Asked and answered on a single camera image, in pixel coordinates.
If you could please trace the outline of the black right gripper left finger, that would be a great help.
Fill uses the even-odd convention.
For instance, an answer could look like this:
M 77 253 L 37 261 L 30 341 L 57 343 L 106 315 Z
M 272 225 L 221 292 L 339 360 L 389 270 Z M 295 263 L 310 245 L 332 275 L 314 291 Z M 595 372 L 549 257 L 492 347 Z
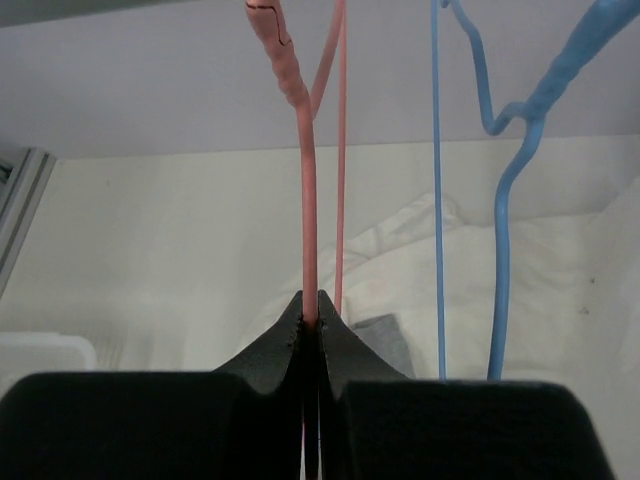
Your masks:
M 314 479 L 302 298 L 211 371 L 46 372 L 1 401 L 5 479 Z

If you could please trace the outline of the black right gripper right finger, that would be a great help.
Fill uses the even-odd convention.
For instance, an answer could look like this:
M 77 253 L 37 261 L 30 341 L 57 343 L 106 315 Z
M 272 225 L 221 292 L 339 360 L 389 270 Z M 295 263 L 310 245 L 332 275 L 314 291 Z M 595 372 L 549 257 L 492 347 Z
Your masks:
M 546 382 L 411 380 L 318 293 L 325 479 L 611 479 L 591 419 Z

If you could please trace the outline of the grey clothes pile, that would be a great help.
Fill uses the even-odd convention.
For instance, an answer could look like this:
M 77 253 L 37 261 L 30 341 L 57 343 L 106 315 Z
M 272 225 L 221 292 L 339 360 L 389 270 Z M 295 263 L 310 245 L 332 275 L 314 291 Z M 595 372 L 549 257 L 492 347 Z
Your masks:
M 384 314 L 354 323 L 353 331 L 395 370 L 406 377 L 415 377 L 409 346 L 395 315 Z

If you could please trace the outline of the pink wire hanger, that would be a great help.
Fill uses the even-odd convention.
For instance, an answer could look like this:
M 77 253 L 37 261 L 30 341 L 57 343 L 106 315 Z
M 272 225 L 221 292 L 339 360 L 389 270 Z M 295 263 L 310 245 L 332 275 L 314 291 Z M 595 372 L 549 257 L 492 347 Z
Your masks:
M 278 1 L 247 1 L 245 12 L 271 61 L 279 89 L 295 109 L 301 157 L 302 192 L 302 320 L 314 330 L 319 317 L 317 273 L 317 184 L 313 121 L 319 111 L 336 54 L 339 58 L 338 207 L 336 299 L 342 299 L 344 251 L 346 126 L 347 126 L 347 3 L 334 3 L 327 40 L 311 88 L 300 73 L 293 40 Z

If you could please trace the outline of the blue wire hanger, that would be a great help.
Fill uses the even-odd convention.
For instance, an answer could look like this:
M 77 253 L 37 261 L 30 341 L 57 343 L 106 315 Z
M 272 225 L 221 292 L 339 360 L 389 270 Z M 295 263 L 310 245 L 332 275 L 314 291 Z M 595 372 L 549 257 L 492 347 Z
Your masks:
M 502 377 L 507 342 L 511 252 L 509 235 L 509 196 L 511 188 L 535 155 L 543 136 L 546 116 L 580 71 L 629 23 L 639 16 L 637 1 L 595 1 L 572 30 L 564 47 L 551 62 L 529 97 L 522 102 L 510 102 L 493 114 L 489 75 L 481 35 L 458 1 L 430 3 L 430 33 L 432 50 L 434 200 L 436 207 L 436 305 L 438 375 L 447 377 L 446 333 L 444 307 L 444 252 L 442 225 L 442 178 L 440 138 L 440 92 L 438 14 L 451 8 L 454 17 L 467 35 L 472 51 L 478 104 L 482 127 L 490 136 L 501 134 L 514 119 L 525 122 L 522 144 L 498 182 L 494 199 L 495 287 L 491 341 L 486 378 L 499 381 Z

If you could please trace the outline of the white plastic basket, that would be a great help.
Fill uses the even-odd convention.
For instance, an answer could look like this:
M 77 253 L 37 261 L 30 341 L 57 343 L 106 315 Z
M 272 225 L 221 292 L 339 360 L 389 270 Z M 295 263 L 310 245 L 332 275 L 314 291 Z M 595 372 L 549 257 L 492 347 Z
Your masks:
M 34 373 L 92 371 L 96 367 L 96 350 L 81 336 L 53 332 L 1 333 L 1 395 Z

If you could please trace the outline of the aluminium frame left struts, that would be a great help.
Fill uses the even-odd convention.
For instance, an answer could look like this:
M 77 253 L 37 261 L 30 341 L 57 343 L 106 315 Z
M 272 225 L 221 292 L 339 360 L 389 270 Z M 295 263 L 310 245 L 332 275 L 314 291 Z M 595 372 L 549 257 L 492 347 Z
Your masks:
M 31 147 L 1 157 L 1 293 L 4 293 L 29 227 L 56 163 Z

